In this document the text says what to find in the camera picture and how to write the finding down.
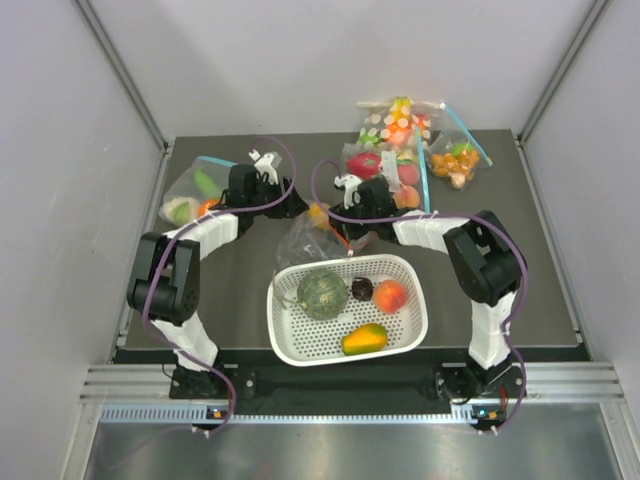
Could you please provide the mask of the red zip clear bag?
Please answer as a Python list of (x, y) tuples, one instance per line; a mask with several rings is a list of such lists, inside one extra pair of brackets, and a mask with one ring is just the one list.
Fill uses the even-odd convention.
[(351, 257), (375, 239), (368, 234), (359, 241), (347, 242), (331, 227), (326, 231), (315, 228), (308, 211), (298, 216), (276, 250), (276, 270), (328, 260)]

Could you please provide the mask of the fake brown pear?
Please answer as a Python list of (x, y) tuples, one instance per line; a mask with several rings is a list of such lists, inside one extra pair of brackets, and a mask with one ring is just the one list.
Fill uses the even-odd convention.
[(328, 204), (312, 202), (308, 210), (308, 218), (311, 224), (320, 230), (328, 230), (330, 228), (329, 216), (325, 212), (329, 208)]

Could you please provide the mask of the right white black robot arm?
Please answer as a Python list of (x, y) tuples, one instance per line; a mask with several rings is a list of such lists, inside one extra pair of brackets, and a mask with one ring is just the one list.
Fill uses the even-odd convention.
[(370, 232), (390, 243), (446, 254), (457, 281), (471, 300), (472, 338), (466, 380), (476, 394), (498, 389), (509, 368), (505, 340), (509, 318), (526, 266), (502, 223), (490, 210), (475, 215), (426, 213), (396, 205), (385, 178), (363, 181), (337, 176), (334, 186), (343, 201), (330, 208), (333, 228), (348, 240)]

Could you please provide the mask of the fake yellow green mango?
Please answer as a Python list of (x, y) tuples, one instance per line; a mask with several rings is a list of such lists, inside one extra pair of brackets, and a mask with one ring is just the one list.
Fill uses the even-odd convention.
[(388, 333), (384, 326), (376, 323), (362, 325), (341, 340), (342, 352), (347, 356), (374, 353), (388, 343)]

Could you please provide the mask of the fake dark purple plum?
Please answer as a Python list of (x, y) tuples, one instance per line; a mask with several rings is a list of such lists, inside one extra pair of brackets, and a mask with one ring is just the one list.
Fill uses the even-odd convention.
[(374, 285), (369, 278), (355, 277), (351, 283), (351, 292), (356, 300), (368, 302), (372, 299)]

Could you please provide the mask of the fake netted green melon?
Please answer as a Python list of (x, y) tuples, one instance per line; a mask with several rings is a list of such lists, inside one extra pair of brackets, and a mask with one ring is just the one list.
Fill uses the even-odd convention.
[(282, 306), (296, 305), (312, 320), (337, 318), (349, 301), (349, 288), (337, 273), (326, 268), (310, 270), (300, 280), (296, 298), (290, 299), (277, 288), (274, 295)]

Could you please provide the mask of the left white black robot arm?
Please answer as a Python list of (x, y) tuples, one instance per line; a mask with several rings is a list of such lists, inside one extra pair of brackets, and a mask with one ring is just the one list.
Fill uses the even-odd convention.
[(220, 394), (227, 374), (215, 365), (219, 348), (197, 313), (201, 262), (242, 237), (258, 216), (279, 220), (304, 213), (308, 204), (297, 193), (295, 179), (278, 180), (257, 167), (236, 165), (221, 200), (205, 214), (180, 228), (147, 232), (139, 239), (127, 303), (145, 325), (162, 334), (177, 365), (194, 371), (192, 384), (205, 396)]

